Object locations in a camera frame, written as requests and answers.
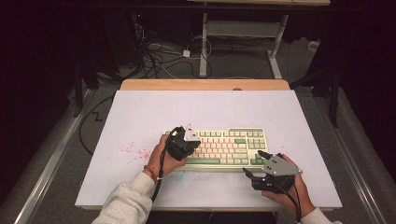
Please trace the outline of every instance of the bracelet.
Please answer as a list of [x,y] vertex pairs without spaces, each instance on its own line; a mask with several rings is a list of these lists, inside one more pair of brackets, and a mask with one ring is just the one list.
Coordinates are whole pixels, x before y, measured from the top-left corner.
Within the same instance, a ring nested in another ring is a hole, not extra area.
[[157,184],[158,179],[157,179],[157,176],[155,176],[154,171],[147,165],[145,165],[143,169],[148,169],[149,170],[149,172],[151,173],[151,176],[150,176],[151,179],[154,180],[155,184]]

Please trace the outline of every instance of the mechanical keyboard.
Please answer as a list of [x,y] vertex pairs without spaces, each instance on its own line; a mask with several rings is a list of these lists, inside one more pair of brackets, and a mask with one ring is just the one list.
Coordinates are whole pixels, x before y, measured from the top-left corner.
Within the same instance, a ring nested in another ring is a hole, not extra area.
[[262,171],[265,159],[258,150],[268,152],[264,129],[231,128],[229,130],[194,131],[201,144],[178,170]]

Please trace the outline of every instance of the white metal desk leg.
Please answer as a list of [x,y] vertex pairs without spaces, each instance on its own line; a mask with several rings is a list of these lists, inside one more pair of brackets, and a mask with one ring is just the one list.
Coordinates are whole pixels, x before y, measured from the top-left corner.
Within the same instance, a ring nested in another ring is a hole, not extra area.
[[282,21],[280,22],[279,28],[277,29],[274,48],[273,48],[273,50],[268,50],[268,52],[267,52],[268,60],[271,64],[274,78],[282,78],[282,76],[280,75],[279,67],[277,66],[277,62],[276,62],[276,53],[279,48],[280,42],[282,41],[282,35],[283,35],[283,32],[285,31],[286,22],[288,21],[288,16],[289,15],[284,15],[282,17]]
[[199,77],[206,77],[206,63],[207,63],[207,51],[206,51],[206,38],[207,38],[207,13],[204,13],[204,20],[202,23],[202,50],[201,50],[201,61],[199,65]]

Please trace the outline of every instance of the gray sweatshirt sleeve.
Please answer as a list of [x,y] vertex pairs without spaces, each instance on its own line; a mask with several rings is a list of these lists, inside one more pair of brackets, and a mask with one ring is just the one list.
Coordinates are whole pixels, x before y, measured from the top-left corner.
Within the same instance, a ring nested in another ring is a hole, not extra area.
[[145,223],[152,207],[154,190],[154,181],[144,173],[139,173],[130,183],[118,184],[107,197],[93,224]]
[[310,214],[301,218],[301,224],[342,224],[339,221],[330,222],[320,209],[316,208]]

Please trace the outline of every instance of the person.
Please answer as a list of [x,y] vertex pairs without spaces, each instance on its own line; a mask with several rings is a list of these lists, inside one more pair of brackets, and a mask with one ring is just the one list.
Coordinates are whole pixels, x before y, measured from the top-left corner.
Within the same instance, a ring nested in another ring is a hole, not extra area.
[[[92,222],[92,224],[101,223],[146,223],[149,219],[149,214],[152,208],[151,197],[154,193],[156,182],[160,167],[161,153],[165,147],[167,135],[163,134],[160,143],[151,152],[148,160],[148,165],[144,167],[143,171],[139,173],[132,182],[124,182],[118,184],[115,189],[107,197],[99,216]],[[283,155],[284,160],[294,163],[289,157]],[[163,163],[163,176],[170,174],[178,167],[185,165],[187,158],[177,161],[172,158],[169,153],[165,154]],[[324,214],[316,208],[308,195],[308,190],[301,175],[295,176],[295,188],[289,189],[289,194],[297,201],[300,199],[302,224],[320,224],[333,223],[341,224],[339,221],[330,222]],[[275,194],[271,191],[262,191],[262,196],[271,199],[277,203],[282,204],[287,210],[294,215],[296,209],[294,204],[285,194]]]

